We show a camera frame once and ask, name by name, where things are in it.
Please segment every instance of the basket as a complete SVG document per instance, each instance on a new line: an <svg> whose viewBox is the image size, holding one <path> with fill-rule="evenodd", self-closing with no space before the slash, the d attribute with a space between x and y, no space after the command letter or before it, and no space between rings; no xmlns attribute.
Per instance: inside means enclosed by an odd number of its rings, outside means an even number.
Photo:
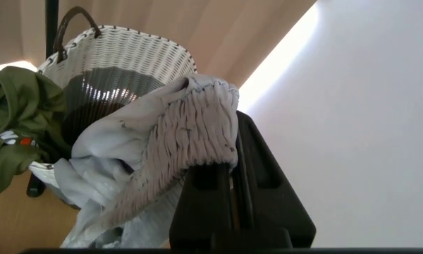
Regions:
<svg viewBox="0 0 423 254"><path fill-rule="evenodd" d="M83 14L91 28L63 47L69 21ZM76 6L63 17L55 53L38 72L64 90L67 112L62 135L73 144L96 120L187 73L196 73L188 50L179 44L130 28L97 24ZM41 181L59 188L53 164L33 162L29 170Z"/></svg>

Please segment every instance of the brown floor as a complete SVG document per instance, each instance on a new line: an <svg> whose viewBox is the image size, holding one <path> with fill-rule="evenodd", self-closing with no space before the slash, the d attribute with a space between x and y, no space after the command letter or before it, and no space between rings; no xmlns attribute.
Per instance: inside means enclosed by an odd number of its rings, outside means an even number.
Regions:
<svg viewBox="0 0 423 254"><path fill-rule="evenodd" d="M58 248L75 223L77 210L50 190L38 198L25 194L30 172L15 176L0 195L0 254L27 248Z"/></svg>

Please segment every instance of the black pole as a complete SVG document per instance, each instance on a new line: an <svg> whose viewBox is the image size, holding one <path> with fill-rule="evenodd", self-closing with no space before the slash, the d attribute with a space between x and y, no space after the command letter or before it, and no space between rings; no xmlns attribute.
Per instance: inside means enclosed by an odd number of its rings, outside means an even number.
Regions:
<svg viewBox="0 0 423 254"><path fill-rule="evenodd" d="M58 30L58 0L45 0L45 58L53 54L56 31ZM27 195L39 197L45 190L45 184L31 174L27 186Z"/></svg>

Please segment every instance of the olive green cloth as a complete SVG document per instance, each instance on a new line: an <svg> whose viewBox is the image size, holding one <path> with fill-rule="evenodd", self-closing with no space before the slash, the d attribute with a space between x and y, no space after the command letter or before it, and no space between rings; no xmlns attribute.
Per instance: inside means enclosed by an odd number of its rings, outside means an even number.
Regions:
<svg viewBox="0 0 423 254"><path fill-rule="evenodd" d="M70 157L61 137L65 111L63 90L50 79L17 67L0 71L0 193L31 162Z"/></svg>

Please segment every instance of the basket handle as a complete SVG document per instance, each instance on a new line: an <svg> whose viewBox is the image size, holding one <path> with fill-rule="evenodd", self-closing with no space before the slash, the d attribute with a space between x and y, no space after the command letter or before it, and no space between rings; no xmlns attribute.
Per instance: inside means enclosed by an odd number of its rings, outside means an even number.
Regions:
<svg viewBox="0 0 423 254"><path fill-rule="evenodd" d="M84 17L90 23L91 28L94 28L94 31L95 31L94 38L98 38L98 36L101 35L100 29L97 26L97 24L94 22L94 19L92 19L91 15L84 8L80 6L72 7L72 9L69 10L65 14L65 16L63 17L63 20L61 20L61 23L59 24L59 27L58 27L58 32L56 33L55 43L54 43L54 52L58 52L58 61L56 62L57 64L62 62L64 59L66 59L63 54L63 52L65 51L63 47L64 34L66 33L66 29L71 19L79 13L83 14Z"/></svg>

